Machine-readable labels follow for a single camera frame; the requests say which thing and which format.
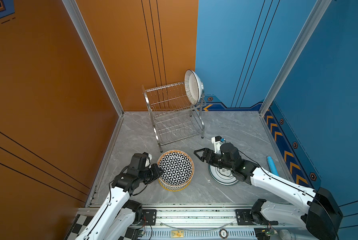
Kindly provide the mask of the orange rim patterned plate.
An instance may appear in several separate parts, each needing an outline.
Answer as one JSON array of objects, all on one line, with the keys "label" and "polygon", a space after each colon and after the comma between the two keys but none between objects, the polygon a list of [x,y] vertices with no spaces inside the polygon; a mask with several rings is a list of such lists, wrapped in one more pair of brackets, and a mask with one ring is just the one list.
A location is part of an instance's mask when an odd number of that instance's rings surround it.
[{"label": "orange rim patterned plate", "polygon": [[160,156],[157,164],[164,170],[164,174],[159,179],[172,186],[191,182],[195,173],[193,160],[180,150],[165,152]]}]

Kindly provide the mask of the yellow rim dotted plate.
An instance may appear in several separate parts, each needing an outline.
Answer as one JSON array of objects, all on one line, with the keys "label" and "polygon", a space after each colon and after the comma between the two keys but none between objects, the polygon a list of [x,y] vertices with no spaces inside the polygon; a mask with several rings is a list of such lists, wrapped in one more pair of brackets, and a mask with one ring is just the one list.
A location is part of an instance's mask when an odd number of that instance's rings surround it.
[{"label": "yellow rim dotted plate", "polygon": [[188,182],[188,183],[185,183],[183,185],[172,186],[172,185],[164,183],[160,179],[158,179],[158,182],[165,190],[170,191],[170,192],[179,192],[181,190],[184,190],[191,183],[191,182]]}]

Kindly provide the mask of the chrome wire dish rack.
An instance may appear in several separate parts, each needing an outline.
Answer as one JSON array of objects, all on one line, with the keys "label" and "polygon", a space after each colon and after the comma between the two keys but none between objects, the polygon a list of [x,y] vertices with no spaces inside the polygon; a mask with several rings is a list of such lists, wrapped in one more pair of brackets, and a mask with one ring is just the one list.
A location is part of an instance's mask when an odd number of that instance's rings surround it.
[{"label": "chrome wire dish rack", "polygon": [[142,91],[161,153],[162,146],[196,135],[204,138],[204,93],[194,105],[188,99],[184,82],[151,89],[142,87]]}]

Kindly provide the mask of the large white plate black rim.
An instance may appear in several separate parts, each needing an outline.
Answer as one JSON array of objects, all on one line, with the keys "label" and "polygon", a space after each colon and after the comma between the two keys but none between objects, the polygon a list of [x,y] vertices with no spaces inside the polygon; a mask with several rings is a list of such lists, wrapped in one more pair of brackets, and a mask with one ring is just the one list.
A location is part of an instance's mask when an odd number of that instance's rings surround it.
[{"label": "large white plate black rim", "polygon": [[185,73],[185,90],[186,95],[192,105],[197,105],[201,102],[204,94],[204,85],[200,77],[192,70],[187,70]]}]

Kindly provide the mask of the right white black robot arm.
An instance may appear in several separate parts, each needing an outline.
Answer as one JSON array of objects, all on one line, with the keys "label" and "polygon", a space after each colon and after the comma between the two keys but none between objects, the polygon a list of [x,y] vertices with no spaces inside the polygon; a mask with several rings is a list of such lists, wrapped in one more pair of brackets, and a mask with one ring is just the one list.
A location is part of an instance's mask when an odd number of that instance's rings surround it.
[{"label": "right white black robot arm", "polygon": [[319,240],[339,239],[343,213],[329,190],[315,190],[285,180],[265,170],[256,161],[243,159],[241,153],[231,143],[221,144],[217,151],[209,148],[194,151],[202,162],[229,170],[238,181],[287,201],[284,205],[258,199],[250,210],[251,221],[256,225],[287,223],[306,229]]}]

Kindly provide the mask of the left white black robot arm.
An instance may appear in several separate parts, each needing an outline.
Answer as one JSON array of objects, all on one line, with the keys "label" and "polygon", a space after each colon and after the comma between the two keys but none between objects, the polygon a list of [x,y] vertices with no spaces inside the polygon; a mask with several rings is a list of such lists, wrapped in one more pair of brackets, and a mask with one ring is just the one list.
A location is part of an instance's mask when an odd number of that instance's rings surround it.
[{"label": "left white black robot arm", "polygon": [[109,194],[77,240],[118,240],[142,220],[142,204],[130,199],[140,184],[147,186],[164,170],[151,163],[152,155],[136,153],[131,162],[109,183]]}]

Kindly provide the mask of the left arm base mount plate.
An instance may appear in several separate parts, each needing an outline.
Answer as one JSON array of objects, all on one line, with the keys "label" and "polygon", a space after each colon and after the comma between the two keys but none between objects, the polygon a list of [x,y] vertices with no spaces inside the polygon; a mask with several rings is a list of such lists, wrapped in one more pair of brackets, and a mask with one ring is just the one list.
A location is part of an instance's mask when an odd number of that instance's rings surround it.
[{"label": "left arm base mount plate", "polygon": [[137,210],[134,226],[139,226],[139,227],[144,225],[154,226],[156,224],[156,219],[157,219],[156,209]]}]

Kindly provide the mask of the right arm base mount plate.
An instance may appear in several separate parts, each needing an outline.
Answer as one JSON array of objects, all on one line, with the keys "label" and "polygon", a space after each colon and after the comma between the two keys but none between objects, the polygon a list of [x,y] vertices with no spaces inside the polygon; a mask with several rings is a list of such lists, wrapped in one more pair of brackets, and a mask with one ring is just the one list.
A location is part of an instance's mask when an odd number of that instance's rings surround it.
[{"label": "right arm base mount plate", "polygon": [[278,221],[268,221],[260,212],[253,212],[249,209],[235,210],[236,219],[239,226],[254,226],[254,225],[275,225]]}]

